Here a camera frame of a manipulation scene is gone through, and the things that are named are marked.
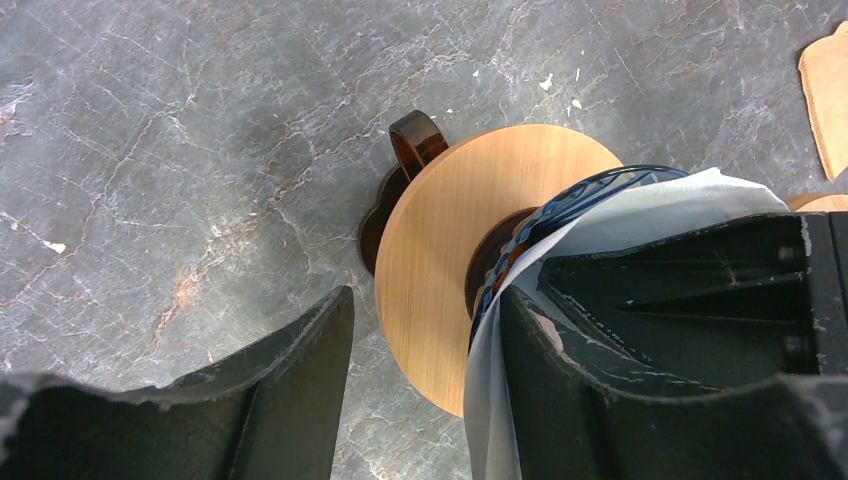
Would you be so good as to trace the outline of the brown filter stack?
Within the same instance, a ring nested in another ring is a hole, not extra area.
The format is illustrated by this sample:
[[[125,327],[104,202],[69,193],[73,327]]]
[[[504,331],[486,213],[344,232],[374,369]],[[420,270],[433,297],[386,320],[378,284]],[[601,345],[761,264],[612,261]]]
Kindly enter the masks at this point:
[[[808,45],[798,70],[820,162],[834,182],[847,169],[847,22]]]

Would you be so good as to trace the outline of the white paper coffee filter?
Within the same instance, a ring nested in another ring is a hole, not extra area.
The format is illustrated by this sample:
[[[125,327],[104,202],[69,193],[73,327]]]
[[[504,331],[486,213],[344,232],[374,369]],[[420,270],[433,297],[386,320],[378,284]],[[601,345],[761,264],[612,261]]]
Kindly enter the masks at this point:
[[[506,276],[510,285],[535,272],[546,255],[601,253],[634,247],[754,214],[786,213],[767,187],[718,169],[623,191],[529,248]],[[499,293],[483,315],[465,378],[464,426],[475,479],[521,476],[500,346]]]

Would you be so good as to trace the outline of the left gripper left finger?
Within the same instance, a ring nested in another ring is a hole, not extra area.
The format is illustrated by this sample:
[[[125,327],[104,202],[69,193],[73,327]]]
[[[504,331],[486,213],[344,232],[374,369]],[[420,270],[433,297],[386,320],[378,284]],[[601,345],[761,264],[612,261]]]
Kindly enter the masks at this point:
[[[1,378],[5,479],[327,479],[354,327],[333,289],[299,319],[163,388]]]

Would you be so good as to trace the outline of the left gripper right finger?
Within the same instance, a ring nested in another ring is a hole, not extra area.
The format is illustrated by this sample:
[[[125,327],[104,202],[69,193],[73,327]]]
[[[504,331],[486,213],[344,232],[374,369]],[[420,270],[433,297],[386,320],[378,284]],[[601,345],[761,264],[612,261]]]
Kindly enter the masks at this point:
[[[553,321],[521,289],[501,344],[526,479],[843,479],[847,380],[712,391]]]

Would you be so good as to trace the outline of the wooden ring dripper holder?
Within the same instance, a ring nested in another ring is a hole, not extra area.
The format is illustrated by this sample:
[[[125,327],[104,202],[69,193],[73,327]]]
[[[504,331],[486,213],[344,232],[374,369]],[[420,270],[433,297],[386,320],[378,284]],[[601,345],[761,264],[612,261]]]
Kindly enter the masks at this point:
[[[792,212],[847,212],[847,194],[804,193],[786,200]]]

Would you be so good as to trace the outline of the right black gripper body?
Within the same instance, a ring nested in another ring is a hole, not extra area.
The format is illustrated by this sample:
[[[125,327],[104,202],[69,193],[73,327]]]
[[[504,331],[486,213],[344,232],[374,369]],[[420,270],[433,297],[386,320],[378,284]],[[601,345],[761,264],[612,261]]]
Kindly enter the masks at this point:
[[[847,216],[747,216],[546,260],[542,293],[590,338],[710,387],[847,371]]]

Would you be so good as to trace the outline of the small blue ribbed dripper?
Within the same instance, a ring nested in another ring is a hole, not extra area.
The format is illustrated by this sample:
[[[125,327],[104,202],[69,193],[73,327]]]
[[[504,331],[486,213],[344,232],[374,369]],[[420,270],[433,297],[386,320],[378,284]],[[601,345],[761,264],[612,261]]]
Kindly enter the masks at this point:
[[[471,319],[469,345],[483,315],[518,258],[597,204],[628,189],[684,178],[687,172],[661,165],[632,165],[602,171],[558,193],[538,207],[518,210],[494,226],[468,266],[465,303]]]

